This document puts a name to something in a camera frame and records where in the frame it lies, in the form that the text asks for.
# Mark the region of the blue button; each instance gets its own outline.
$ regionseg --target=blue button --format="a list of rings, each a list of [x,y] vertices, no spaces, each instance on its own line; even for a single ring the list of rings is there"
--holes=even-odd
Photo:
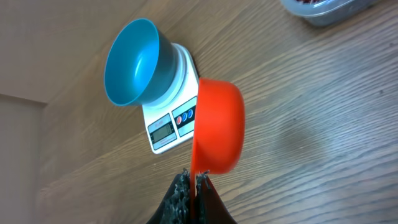
[[[193,111],[192,111],[192,109],[188,110],[188,118],[191,118],[191,117],[192,117],[192,115],[193,115]]]
[[[187,120],[187,113],[182,114],[182,122]]]

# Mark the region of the red button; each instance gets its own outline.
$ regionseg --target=red button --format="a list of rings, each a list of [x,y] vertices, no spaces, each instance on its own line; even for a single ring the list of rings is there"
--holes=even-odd
[[[181,120],[182,120],[181,116],[178,116],[178,118],[177,118],[177,125],[181,124]]]

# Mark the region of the container with red contents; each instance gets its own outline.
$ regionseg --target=container with red contents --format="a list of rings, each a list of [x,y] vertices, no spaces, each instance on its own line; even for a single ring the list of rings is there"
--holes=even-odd
[[[328,26],[342,21],[377,0],[280,0],[292,14],[315,26]]]

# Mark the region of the red food item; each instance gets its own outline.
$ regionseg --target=red food item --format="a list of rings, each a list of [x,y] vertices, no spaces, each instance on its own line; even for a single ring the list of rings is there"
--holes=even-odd
[[[313,4],[313,3],[317,3],[317,2],[322,2],[323,0],[296,0],[298,2],[302,2],[302,3],[309,3],[309,4]]]

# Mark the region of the scale button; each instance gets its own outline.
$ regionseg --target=scale button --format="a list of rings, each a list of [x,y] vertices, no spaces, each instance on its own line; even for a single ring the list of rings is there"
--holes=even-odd
[[[177,125],[179,125],[179,124],[181,124],[181,116],[178,116],[178,118],[177,118]]]
[[[187,113],[182,114],[182,122],[187,120]]]
[[[189,109],[188,110],[188,119],[191,118],[192,115],[193,115],[193,111],[192,111],[192,109]]]

